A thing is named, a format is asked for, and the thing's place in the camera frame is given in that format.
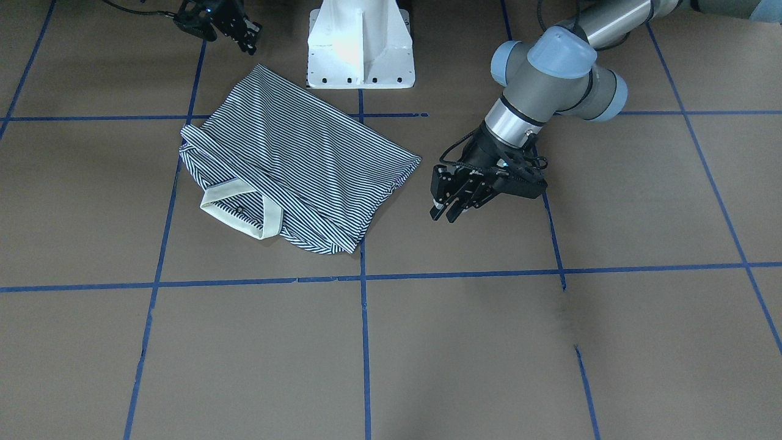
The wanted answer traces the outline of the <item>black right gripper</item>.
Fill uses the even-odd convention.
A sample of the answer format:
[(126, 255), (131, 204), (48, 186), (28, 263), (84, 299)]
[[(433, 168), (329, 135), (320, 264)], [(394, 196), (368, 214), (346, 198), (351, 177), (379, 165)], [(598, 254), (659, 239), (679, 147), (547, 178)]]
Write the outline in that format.
[(260, 23), (246, 20), (243, 1), (183, 1), (173, 22), (180, 30), (208, 42), (214, 42), (220, 32), (250, 56), (256, 53), (262, 30)]

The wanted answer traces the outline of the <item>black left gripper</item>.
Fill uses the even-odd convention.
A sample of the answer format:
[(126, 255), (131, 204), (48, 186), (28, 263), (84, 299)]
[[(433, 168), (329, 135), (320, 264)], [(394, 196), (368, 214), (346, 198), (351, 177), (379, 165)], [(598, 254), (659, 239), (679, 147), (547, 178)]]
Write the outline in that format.
[(481, 208), (501, 193), (535, 199), (547, 189), (547, 158), (533, 153), (538, 136), (532, 130), (512, 147), (481, 125), (439, 157), (433, 167), (432, 220), (454, 223), (471, 208)]

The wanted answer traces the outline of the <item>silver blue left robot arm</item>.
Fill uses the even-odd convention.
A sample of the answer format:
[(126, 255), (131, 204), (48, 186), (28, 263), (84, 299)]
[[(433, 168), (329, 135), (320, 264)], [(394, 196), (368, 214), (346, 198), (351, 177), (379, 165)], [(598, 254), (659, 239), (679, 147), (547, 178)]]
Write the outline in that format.
[(503, 43), (491, 61), (503, 92), (480, 126), (458, 141), (457, 161), (442, 155), (433, 167), (432, 219), (455, 222), (501, 193), (542, 195), (548, 162), (533, 150), (544, 125), (555, 114), (605, 122), (622, 111), (628, 86), (597, 64), (598, 52), (676, 9), (780, 22), (779, 1), (595, 1), (578, 6), (575, 16), (547, 28), (534, 43)]

